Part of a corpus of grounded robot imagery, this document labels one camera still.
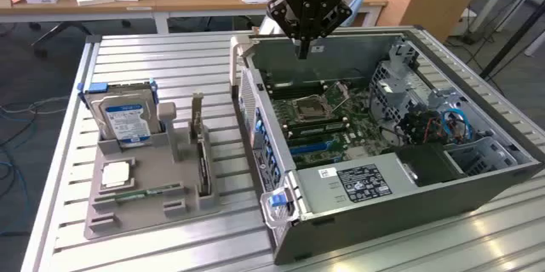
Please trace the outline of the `CPU socket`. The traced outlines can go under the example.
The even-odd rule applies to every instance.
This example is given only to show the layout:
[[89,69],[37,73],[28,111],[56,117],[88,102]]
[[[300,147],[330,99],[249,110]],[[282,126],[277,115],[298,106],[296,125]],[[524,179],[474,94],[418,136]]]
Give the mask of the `CPU socket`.
[[292,106],[296,112],[296,118],[300,121],[316,121],[328,119],[329,108],[318,95],[310,95],[297,98],[292,101]]

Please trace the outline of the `green motherboard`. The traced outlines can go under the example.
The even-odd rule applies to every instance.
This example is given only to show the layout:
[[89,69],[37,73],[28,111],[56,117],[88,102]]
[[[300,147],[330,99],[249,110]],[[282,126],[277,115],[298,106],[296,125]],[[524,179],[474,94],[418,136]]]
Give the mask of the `green motherboard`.
[[[290,132],[286,133],[286,125],[309,122],[297,120],[292,101],[314,94],[322,97],[328,87],[337,81],[346,85],[350,98],[334,111],[330,110],[324,98],[322,101],[329,108],[330,116],[328,119],[342,118],[346,120],[345,128],[300,136],[293,136]],[[272,77],[267,76],[268,96],[286,142],[288,153],[297,169],[376,156],[392,148],[392,142],[384,138],[382,130],[370,114],[372,95],[368,85],[369,77],[361,71],[356,71],[354,75],[338,79],[310,80],[302,83],[273,82]],[[333,140],[334,144],[326,151],[300,155],[292,155],[289,152],[290,147],[329,140]]]

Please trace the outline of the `green RAM stick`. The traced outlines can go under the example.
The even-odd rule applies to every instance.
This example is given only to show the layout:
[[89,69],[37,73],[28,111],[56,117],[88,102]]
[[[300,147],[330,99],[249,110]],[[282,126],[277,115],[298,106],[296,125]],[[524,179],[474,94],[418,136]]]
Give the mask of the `green RAM stick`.
[[145,197],[163,195],[167,191],[173,190],[179,186],[180,185],[172,184],[172,185],[165,185],[165,186],[149,188],[149,189],[145,189],[145,190],[136,190],[136,191],[127,192],[127,193],[123,193],[120,195],[113,196],[113,199],[117,202],[127,202],[127,201],[131,201],[131,200],[144,199]]

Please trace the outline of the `grey parts rack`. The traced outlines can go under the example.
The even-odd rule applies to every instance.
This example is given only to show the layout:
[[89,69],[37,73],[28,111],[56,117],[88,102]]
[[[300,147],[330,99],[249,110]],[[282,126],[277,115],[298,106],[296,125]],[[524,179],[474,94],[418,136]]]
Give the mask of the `grey parts rack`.
[[[97,142],[84,223],[87,239],[104,238],[199,218],[220,210],[209,129],[204,125],[209,141],[212,195],[200,197],[197,146],[191,142],[191,121],[184,127],[173,126],[173,103],[160,103],[157,110],[165,131],[155,134],[145,145],[123,148],[116,140]],[[101,185],[103,168],[115,162],[128,162],[129,179],[124,185],[105,188]],[[180,186],[163,195],[127,202],[113,199],[113,196],[123,193],[172,184]]]

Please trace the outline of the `blue expansion slot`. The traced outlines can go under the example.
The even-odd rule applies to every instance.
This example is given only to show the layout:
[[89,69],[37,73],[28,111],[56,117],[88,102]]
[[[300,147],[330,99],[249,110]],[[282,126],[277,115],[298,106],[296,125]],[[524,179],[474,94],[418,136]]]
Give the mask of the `blue expansion slot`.
[[317,142],[313,144],[304,144],[301,146],[290,147],[289,152],[292,155],[321,152],[329,150],[333,144],[334,144],[333,140]]

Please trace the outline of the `silver disk bay cage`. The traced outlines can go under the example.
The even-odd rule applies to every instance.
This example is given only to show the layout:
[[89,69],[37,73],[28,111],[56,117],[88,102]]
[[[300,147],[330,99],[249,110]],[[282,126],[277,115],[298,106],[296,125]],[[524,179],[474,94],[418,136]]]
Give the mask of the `silver disk bay cage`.
[[417,58],[418,50],[400,38],[392,44],[386,58],[380,60],[372,75],[370,114],[386,128],[394,127],[410,113],[437,112],[437,107],[430,105],[433,88],[417,74]]

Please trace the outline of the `black tripod pole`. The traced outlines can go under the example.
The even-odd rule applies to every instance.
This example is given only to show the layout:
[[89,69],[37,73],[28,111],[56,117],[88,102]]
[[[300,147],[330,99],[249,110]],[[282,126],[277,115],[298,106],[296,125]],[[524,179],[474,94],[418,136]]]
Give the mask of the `black tripod pole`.
[[514,32],[513,36],[509,38],[506,44],[502,46],[501,50],[498,51],[497,55],[493,57],[492,61],[486,65],[485,69],[480,73],[480,77],[485,79],[497,65],[500,64],[501,60],[509,54],[512,48],[516,46],[521,38],[525,36],[529,29],[533,27],[541,16],[545,14],[545,0],[542,0],[538,8],[534,10],[533,14],[529,16],[526,21],[522,23],[518,30]]

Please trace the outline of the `silver CPU chip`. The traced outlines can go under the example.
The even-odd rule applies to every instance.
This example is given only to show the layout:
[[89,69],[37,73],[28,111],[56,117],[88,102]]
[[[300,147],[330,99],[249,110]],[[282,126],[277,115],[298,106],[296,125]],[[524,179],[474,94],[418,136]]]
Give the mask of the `silver CPU chip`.
[[124,185],[129,179],[128,162],[109,163],[103,168],[101,185],[105,188]]

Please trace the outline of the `white device with red dot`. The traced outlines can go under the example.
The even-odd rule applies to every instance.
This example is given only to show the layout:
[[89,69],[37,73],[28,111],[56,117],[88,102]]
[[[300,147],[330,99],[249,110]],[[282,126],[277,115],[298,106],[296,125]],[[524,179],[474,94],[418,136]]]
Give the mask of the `white device with red dot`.
[[472,22],[474,21],[477,15],[474,11],[466,7],[462,11],[462,14],[458,18],[458,21],[456,23],[456,26],[450,32],[450,36],[464,36],[465,33],[468,32],[468,29],[472,25]]

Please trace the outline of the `grey power supply unit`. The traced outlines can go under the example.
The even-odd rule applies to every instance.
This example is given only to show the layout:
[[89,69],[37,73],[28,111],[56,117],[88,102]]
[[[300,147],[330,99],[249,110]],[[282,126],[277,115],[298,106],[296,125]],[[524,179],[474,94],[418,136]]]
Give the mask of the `grey power supply unit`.
[[417,190],[393,153],[306,168],[296,173],[302,200],[314,214],[368,205]]

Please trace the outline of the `hard disk in blue caddy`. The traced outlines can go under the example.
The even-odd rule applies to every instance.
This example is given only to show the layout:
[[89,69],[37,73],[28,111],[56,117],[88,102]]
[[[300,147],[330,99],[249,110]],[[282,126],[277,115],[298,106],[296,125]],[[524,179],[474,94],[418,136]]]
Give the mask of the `hard disk in blue caddy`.
[[96,120],[101,140],[116,140],[121,147],[137,147],[163,132],[153,79],[131,84],[80,83],[77,89]]

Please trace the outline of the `dark grey open PC case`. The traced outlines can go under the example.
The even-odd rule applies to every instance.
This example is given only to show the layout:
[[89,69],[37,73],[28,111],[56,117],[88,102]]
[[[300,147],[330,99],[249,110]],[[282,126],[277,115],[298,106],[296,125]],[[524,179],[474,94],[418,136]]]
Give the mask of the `dark grey open PC case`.
[[[297,169],[268,96],[265,79],[302,83],[361,71],[369,77],[397,39],[418,50],[417,74],[433,88],[437,112],[410,113],[398,124],[378,124],[417,190],[368,205],[312,213]],[[502,191],[545,170],[545,132],[449,49],[416,27],[337,31],[298,59],[281,34],[240,34],[231,40],[231,84],[244,152],[272,242],[276,264],[469,213]],[[272,208],[271,195],[286,204]]]

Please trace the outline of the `metal socket cover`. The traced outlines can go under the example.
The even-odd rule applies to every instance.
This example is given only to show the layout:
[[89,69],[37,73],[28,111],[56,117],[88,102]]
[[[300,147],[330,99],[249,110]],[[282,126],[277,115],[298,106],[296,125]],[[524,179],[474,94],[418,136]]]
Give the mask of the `metal socket cover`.
[[340,81],[334,82],[325,90],[322,98],[334,111],[350,98],[346,85]]

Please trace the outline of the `black chair base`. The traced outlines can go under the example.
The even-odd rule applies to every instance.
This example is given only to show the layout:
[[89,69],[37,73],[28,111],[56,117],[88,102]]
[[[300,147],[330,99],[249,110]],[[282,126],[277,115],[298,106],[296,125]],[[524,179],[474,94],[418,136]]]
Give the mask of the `black chair base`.
[[37,58],[47,58],[48,52],[44,48],[45,43],[57,36],[68,28],[79,29],[85,35],[92,35],[92,32],[80,21],[61,21],[37,40],[31,44],[33,54]]

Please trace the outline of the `black graphics card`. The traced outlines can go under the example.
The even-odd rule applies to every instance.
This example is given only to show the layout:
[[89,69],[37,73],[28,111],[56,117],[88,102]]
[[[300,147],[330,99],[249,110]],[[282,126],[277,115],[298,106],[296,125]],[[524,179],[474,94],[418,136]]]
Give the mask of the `black graphics card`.
[[207,197],[212,195],[211,181],[211,165],[209,165],[209,141],[207,138],[207,129],[203,123],[203,104],[204,94],[195,92],[192,94],[192,118],[189,123],[191,142],[197,146],[197,161],[199,161],[199,196]]

